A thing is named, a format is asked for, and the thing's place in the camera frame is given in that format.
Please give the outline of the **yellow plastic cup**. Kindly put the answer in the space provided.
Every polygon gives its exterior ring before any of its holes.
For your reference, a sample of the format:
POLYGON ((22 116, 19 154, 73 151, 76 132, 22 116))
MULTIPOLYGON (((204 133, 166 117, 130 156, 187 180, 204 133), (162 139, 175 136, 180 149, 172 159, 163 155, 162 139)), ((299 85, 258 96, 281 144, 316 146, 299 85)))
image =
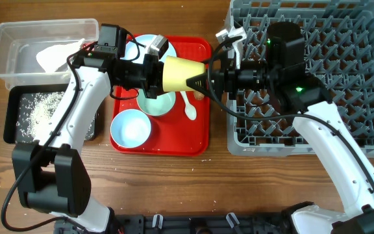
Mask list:
POLYGON ((162 88, 165 92, 193 91, 186 80, 206 72, 202 62, 167 56, 162 74, 162 88))

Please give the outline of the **green bowl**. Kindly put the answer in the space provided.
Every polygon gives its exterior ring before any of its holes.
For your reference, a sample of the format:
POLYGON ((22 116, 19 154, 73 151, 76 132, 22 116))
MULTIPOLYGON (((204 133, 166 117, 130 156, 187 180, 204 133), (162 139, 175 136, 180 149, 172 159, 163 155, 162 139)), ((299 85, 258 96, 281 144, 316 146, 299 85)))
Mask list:
POLYGON ((174 92, 168 92, 157 96, 156 99, 151 99, 146 98, 143 90, 139 90, 136 101, 140 110, 144 113, 150 116, 163 116, 174 107, 176 94, 174 92))

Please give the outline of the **small light blue bowl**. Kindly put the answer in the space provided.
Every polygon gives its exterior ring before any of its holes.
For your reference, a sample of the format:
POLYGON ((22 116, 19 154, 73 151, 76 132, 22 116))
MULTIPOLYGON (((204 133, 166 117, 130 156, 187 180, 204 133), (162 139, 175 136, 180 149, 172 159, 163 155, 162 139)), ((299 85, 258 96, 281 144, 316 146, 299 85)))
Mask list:
POLYGON ((151 131, 149 117, 137 109, 127 109, 118 113, 110 125, 113 143, 127 149, 137 148, 146 143, 151 131))

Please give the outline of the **red snack wrapper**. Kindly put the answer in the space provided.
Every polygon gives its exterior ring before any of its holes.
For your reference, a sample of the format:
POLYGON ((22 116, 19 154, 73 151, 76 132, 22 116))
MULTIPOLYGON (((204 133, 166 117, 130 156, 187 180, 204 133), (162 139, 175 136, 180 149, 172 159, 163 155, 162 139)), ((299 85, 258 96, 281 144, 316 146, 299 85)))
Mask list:
POLYGON ((93 51, 96 45, 97 45, 97 42, 85 43, 81 45, 81 49, 84 49, 85 51, 93 51))

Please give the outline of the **white rice grains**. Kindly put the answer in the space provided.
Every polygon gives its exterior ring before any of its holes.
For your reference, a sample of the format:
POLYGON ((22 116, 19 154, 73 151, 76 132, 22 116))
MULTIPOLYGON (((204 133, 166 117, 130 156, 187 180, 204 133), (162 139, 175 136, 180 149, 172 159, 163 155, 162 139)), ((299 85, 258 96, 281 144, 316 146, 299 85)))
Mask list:
POLYGON ((49 123, 64 92, 22 94, 15 121, 15 142, 32 142, 37 133, 49 123))

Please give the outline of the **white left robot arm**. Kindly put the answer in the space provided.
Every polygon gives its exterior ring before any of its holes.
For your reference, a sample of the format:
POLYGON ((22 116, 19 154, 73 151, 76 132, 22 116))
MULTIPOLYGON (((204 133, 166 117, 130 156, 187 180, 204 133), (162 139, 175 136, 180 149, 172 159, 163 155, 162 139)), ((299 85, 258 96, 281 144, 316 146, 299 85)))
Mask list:
POLYGON ((104 24, 97 41, 66 54, 72 76, 54 115, 32 142, 17 143, 12 151, 16 179, 1 209, 5 227, 8 204, 17 194, 24 208, 48 213, 52 222, 72 231, 121 233, 114 210, 91 195, 81 150, 93 117, 115 86, 141 89, 149 98, 163 93, 162 57, 168 39, 158 35, 146 44, 145 53, 137 53, 141 64, 125 59, 128 43, 143 47, 125 28, 104 24))

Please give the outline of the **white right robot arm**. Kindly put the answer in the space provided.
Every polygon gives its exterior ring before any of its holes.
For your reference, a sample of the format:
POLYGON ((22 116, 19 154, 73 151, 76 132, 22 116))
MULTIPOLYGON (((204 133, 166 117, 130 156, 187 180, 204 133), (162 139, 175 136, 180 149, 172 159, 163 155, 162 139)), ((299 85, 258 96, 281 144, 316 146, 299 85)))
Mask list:
POLYGON ((310 144, 340 196, 342 213, 322 209, 312 202, 282 212, 286 233, 374 233, 374 167, 348 132, 327 87, 306 72, 305 39, 300 26, 278 22, 267 29, 265 62, 237 62, 231 68, 224 53, 235 49, 242 36, 224 36, 209 66, 220 60, 221 68, 189 75, 186 85, 220 102, 222 93, 239 89, 269 92, 279 118, 310 144))

